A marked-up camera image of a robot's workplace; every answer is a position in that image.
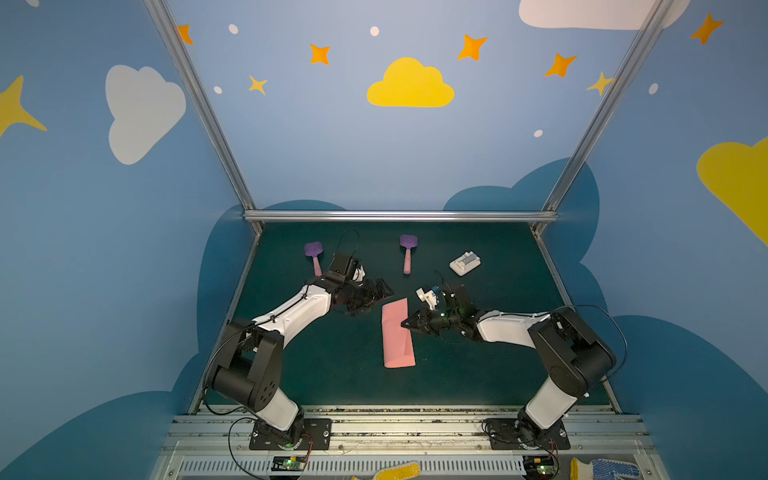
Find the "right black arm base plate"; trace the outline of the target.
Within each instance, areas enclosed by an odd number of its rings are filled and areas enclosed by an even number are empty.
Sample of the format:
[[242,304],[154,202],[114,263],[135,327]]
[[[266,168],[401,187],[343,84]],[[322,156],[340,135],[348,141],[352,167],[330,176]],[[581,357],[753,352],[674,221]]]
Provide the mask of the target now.
[[561,420],[547,429],[518,418],[488,418],[483,432],[493,450],[569,450],[571,443]]

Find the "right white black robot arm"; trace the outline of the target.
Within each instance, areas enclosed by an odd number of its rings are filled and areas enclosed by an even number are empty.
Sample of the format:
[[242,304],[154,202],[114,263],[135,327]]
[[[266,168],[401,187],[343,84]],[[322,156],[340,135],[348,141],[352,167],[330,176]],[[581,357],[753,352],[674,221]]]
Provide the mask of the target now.
[[476,307],[462,285],[443,284],[417,296],[425,304],[401,326],[426,335],[456,330],[475,342],[506,343],[534,349],[547,378],[516,417],[494,427],[490,440],[504,447],[537,449],[567,440],[563,417],[603,381],[617,360],[610,347],[571,306],[541,313],[510,313]]

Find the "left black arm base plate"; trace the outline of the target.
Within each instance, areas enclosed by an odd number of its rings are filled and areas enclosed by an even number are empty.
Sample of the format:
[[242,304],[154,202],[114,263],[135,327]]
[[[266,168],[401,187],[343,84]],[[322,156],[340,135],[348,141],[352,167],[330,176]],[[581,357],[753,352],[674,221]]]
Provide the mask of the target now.
[[253,427],[248,448],[252,451],[307,451],[309,447],[313,450],[328,450],[332,427],[330,418],[297,418],[286,431],[258,420]]

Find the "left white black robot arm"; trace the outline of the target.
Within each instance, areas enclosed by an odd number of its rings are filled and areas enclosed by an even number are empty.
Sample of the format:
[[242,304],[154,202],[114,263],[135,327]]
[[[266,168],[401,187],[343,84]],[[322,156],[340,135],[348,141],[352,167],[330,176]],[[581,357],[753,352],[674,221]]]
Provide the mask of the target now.
[[257,433],[272,445],[295,448],[306,437],[304,411],[280,389],[285,348],[334,309],[343,307],[355,316],[392,296],[383,279],[366,276],[359,259],[337,253],[324,273],[307,280],[275,309],[227,325],[206,366],[203,390],[254,414]]

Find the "pink square paper sheet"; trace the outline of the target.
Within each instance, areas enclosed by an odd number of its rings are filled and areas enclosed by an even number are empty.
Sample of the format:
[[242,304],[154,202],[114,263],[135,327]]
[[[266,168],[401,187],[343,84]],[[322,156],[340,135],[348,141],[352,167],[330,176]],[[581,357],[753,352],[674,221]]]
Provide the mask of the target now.
[[401,326],[407,318],[407,299],[382,306],[383,359],[386,368],[406,368],[416,365],[411,331]]

